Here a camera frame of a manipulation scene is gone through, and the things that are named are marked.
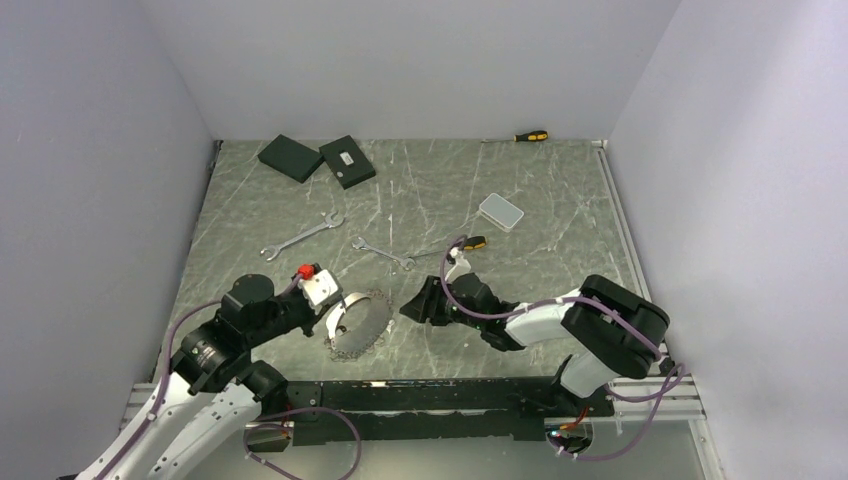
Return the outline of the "metal arc keyring plate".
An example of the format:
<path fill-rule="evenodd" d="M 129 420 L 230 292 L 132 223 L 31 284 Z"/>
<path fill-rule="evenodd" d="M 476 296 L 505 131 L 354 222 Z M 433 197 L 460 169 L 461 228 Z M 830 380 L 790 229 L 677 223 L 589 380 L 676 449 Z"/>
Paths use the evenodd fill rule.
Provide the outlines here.
<path fill-rule="evenodd" d="M 337 294 L 325 320 L 324 344 L 334 362 L 354 361 L 381 339 L 393 321 L 391 299 L 379 289 Z"/>

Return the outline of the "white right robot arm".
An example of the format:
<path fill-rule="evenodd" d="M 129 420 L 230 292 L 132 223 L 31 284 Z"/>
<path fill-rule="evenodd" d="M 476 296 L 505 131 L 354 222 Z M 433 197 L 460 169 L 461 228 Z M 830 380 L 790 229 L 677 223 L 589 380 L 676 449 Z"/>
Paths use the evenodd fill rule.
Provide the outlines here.
<path fill-rule="evenodd" d="M 645 378 L 662 356 L 670 326 L 660 307 L 596 274 L 564 296 L 535 303 L 502 300 L 474 273 L 452 281 L 430 276 L 400 313 L 420 324 L 465 325 L 502 352 L 549 340 L 577 341 L 585 354 L 563 361 L 550 391 L 564 415 L 578 413 L 614 379 Z"/>

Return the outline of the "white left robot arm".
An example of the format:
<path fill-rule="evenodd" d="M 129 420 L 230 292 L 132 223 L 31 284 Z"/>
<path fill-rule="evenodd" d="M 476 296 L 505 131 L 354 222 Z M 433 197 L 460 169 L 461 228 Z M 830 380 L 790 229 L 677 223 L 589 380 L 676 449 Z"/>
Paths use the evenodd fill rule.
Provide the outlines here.
<path fill-rule="evenodd" d="M 313 387 L 289 386 L 254 348 L 294 330 L 307 337 L 343 297 L 335 276 L 304 265 L 281 292 L 259 274 L 237 279 L 212 319 L 187 333 L 159 384 L 80 479 L 183 479 L 228 437 L 266 420 L 317 410 Z"/>

